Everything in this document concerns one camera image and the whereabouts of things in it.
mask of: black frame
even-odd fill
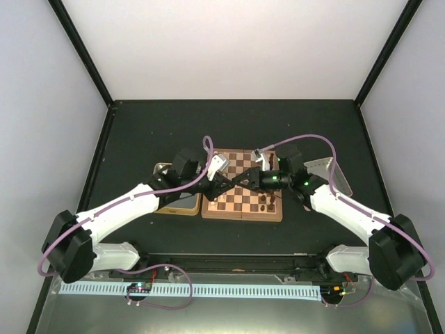
[[[100,164],[100,161],[102,160],[102,155],[104,153],[104,148],[107,142],[107,138],[111,129],[111,125],[113,124],[113,119],[115,115],[115,100],[111,97],[104,81],[102,80],[100,73],[98,72],[94,62],[91,59],[90,54],[88,53],[88,50],[86,49],[86,46],[84,45],[81,36],[76,30],[76,27],[71,20],[65,6],[63,5],[62,0],[48,0],[48,2],[51,4],[51,7],[53,8],[55,14],[57,15],[60,23],[62,24],[62,27],[65,29],[66,34],[70,38],[74,48],[76,49],[79,57],[81,58],[83,64],[85,65],[88,73],[91,76],[91,79],[95,83],[97,90],[100,92],[105,104],[108,107],[108,112],[106,114],[106,118],[104,121],[104,126],[102,127],[102,131],[99,137],[99,142],[97,144],[95,154],[92,160],[92,164],[90,167],[90,170],[88,172],[88,176],[86,179],[85,186],[82,191],[80,203],[78,206],[78,212],[84,211],[88,208],[88,204],[90,202],[90,194],[92,193],[92,188],[95,184],[95,179],[97,175],[97,170]],[[378,172],[379,176],[379,183],[380,188],[382,190],[382,193],[385,197],[385,202],[387,204],[387,207],[390,210],[390,214],[393,216],[394,213],[392,212],[392,208],[390,205],[389,197],[385,188],[385,184],[383,183],[382,174],[380,172],[380,168],[377,163],[377,159],[375,157],[375,153],[373,150],[373,146],[371,144],[371,139],[369,138],[369,134],[366,131],[366,125],[364,123],[364,118],[362,114],[361,105],[363,105],[364,100],[370,93],[374,83],[377,81],[378,76],[380,75],[381,71],[383,70],[386,62],[388,61],[389,57],[391,56],[393,50],[396,48],[396,45],[398,44],[398,41],[402,37],[403,33],[405,32],[406,28],[408,27],[409,23],[411,22],[411,19],[414,17],[417,9],[421,5],[422,0],[408,0],[405,8],[403,9],[403,12],[400,14],[400,17],[398,18],[398,21],[396,22],[392,32],[390,33],[384,47],[382,48],[382,51],[380,52],[378,58],[376,59],[373,67],[371,68],[371,71],[369,72],[363,86],[361,87],[357,97],[354,100],[356,111],[360,116],[360,119],[362,121],[362,126],[365,129],[365,135],[366,135],[366,141],[368,143],[369,150],[371,151],[371,156],[373,159],[373,164],[375,169]],[[46,296],[49,291],[51,285],[51,278],[46,278],[44,280],[42,289],[40,291],[40,295],[38,297],[38,301],[35,306],[35,310],[33,312],[33,315],[31,317],[31,321],[27,330],[28,334],[35,333],[37,330],[38,322],[40,320],[40,315],[42,314],[43,306],[45,305]],[[430,320],[430,324],[432,327],[432,331],[434,333],[443,333],[441,324],[439,322],[439,318],[437,316],[436,310],[434,308],[434,305],[432,303],[431,295],[428,290],[428,286],[425,282],[418,282],[419,291],[421,293],[421,297],[423,299],[423,303],[426,307],[426,311],[428,314],[428,318]]]

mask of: white strip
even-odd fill
[[[62,283],[59,294],[124,296],[130,284],[133,283],[82,281]],[[186,283],[154,283],[149,294],[136,292],[130,295],[187,297],[189,294],[189,286]],[[311,285],[194,284],[193,297],[321,300],[320,287]]]

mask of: white wall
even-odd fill
[[[0,10],[0,331],[25,333],[54,216],[75,211],[106,107],[45,0]]]
[[[428,283],[445,326],[445,2],[424,1],[363,106],[394,209],[438,267]]]
[[[354,99],[407,0],[64,0],[115,99]]]

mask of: black tabletop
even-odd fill
[[[120,102],[90,197],[89,208],[134,188],[184,147],[262,148],[299,134],[328,137],[353,198],[387,211],[359,111],[350,100],[181,100]],[[316,139],[296,142],[305,161],[330,157]],[[317,253],[330,244],[362,245],[332,219],[283,200],[281,223],[225,221],[197,216],[148,214],[104,242],[137,241],[149,253]]]

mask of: chessboard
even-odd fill
[[[252,158],[252,150],[215,149],[215,153],[224,154],[230,165],[223,175],[231,180],[250,167],[259,166]],[[278,168],[278,160],[273,151],[267,151],[269,162]],[[235,186],[214,201],[205,197],[202,200],[202,217],[212,219],[232,219],[240,221],[273,221],[283,219],[282,192],[255,193]]]

